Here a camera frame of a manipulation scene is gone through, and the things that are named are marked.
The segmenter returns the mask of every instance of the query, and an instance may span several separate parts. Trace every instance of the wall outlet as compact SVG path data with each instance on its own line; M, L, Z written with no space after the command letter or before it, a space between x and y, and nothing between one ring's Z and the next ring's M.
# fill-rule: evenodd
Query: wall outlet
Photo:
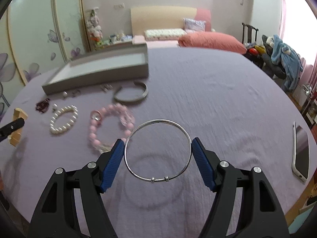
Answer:
M124 3L119 3L119 4L114 4L115 9L123 9L124 8Z

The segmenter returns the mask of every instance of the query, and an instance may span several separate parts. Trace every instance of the blue gripper pad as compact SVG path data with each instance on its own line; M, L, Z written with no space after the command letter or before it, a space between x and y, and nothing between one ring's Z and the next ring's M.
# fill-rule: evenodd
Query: blue gripper pad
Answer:
M112 153L105 169L102 172L102 182L100 185L100 189L103 192L106 192L106 190L111 187L114 181L114 178L117 174L119 165L121 163L123 153L124 153L124 142L120 140L119 144L117 145L114 152Z
M203 182L212 191L216 186L214 171L196 139L191 142L191 149Z

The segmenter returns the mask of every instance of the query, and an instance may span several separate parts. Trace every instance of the beige headboard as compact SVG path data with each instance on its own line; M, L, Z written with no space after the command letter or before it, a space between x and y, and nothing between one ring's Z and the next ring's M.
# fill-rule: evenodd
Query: beige headboard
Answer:
M183 18L194 19L196 8L145 6L131 8L132 33L144 35L148 29L183 28Z

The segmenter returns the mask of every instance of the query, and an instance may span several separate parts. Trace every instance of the smartphone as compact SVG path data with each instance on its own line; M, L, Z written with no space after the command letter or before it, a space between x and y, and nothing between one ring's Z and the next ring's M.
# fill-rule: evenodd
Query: smartphone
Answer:
M293 124L293 163L292 170L303 182L309 174L309 144L307 132L299 125Z

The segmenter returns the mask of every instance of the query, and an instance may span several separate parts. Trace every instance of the silver bangle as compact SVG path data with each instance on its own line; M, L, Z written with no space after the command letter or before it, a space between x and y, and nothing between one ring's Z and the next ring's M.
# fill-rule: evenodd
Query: silver bangle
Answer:
M119 99L119 98L117 98L117 94L118 94L119 91L121 91L121 90L123 89L123 87L120 86L118 89L116 89L116 90L114 91L114 100L115 100L116 102L121 103L121 104L130 104L130 103L140 102L140 101L142 101L143 99L145 99L145 97L146 97L147 94L149 93L149 90L148 90L148 88L147 88L147 85L146 85L145 83L141 82L141 81L134 81L133 83L134 83L135 86L140 86L141 88L144 89L144 93L143 93L141 96L139 96L139 97L137 97L137 98L134 98L134 99Z
M62 114L67 113L67 112L73 112L73 115L72 115L71 119L68 121L68 123L66 123L66 125L63 125L62 127L59 127L59 128L55 128L56 119L58 117L60 117ZM53 115L51 121L50 121L50 131L51 131L51 133L53 133L53 134L62 134L64 132L68 131L75 124L75 122L77 120L77 117L78 117L78 110L73 105L66 106L66 107L63 107L63 108L57 110L55 112L55 114Z
M140 129L144 128L145 126L148 126L148 125L151 125L151 124L154 124L154 123L165 123L165 124L169 124L169 125L172 125L172 126L175 126L176 128L180 129L186 136L187 140L188 140L188 145L189 145L189 158L188 158L188 161L185 165L185 167L176 175L172 176L172 177L168 177L168 176L165 176L164 178L162 179L155 179L154 177L152 177L151 179L147 179L147 178L143 178L141 176L138 176L137 174L135 174L131 168L129 167L128 165L128 162L126 160L126 148L127 148L127 145L128 145L128 142L129 140L132 138L132 136ZM130 136L126 139L126 143L125 143L125 146L124 146L124 162L126 163L126 167L128 168L129 172L135 176L136 178L140 179L140 180L143 180L143 181L148 181L148 182L151 182L151 183L155 183L155 182L161 182L161 181L169 181L169 180L172 180L178 176L180 176L188 167L189 165L189 162L191 160L191 138L189 137L188 133L184 130L184 128L182 126L180 126L178 123L175 123L173 121L170 121L170 120L165 120L165 119L156 119L156 120L151 120L151 121L147 121L145 123L142 123L140 126L138 126L136 129L134 129L133 132L131 132Z

